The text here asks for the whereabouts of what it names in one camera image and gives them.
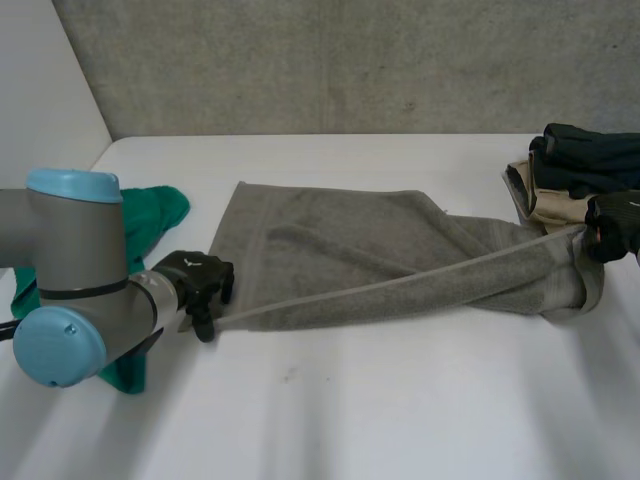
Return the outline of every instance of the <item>white table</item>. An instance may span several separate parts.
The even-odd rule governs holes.
[[[95,166],[170,184],[192,211],[147,259],[208,251],[235,184],[418,189],[451,213],[516,221],[500,172],[532,135],[135,138]],[[290,333],[165,335],[148,388],[40,387],[0,344],[0,478],[637,478],[640,270],[608,266],[596,312],[452,309]],[[5,305],[11,275],[0,280]]]

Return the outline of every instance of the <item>glove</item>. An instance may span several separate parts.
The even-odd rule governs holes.
[[[638,255],[640,249],[640,192],[626,191],[598,195],[588,202],[585,223],[590,228],[585,237],[587,254],[607,263]]]

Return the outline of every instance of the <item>light blue joint cap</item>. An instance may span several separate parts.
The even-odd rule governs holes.
[[[107,349],[91,322],[56,306],[37,308],[20,322],[13,354],[29,377],[47,387],[70,387],[107,363]]]
[[[36,192],[96,203],[121,203],[120,183],[113,173],[38,168],[27,177]]]

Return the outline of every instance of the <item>black band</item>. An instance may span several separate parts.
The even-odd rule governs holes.
[[[80,288],[78,290],[46,290],[44,288],[38,288],[38,290],[40,296],[46,300],[78,300],[79,298],[99,297],[100,295],[119,292],[126,288],[128,283],[129,279],[125,278],[109,285]]]
[[[131,281],[131,285],[140,290],[144,294],[144,296],[147,297],[147,300],[149,300],[149,303],[151,304],[151,311],[153,312],[153,327],[151,328],[151,331],[153,332],[156,329],[156,323],[158,323],[158,306],[153,299],[153,295],[151,295],[151,292],[149,292],[149,290],[147,290],[134,280]]]

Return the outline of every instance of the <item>green towel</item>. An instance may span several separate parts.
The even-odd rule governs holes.
[[[122,213],[127,237],[129,273],[144,270],[142,259],[160,237],[189,213],[189,201],[173,187],[131,188],[122,191]],[[35,270],[16,268],[16,294],[11,312],[23,319],[40,306]],[[144,391],[146,356],[123,357],[108,365],[99,376],[121,392]]]

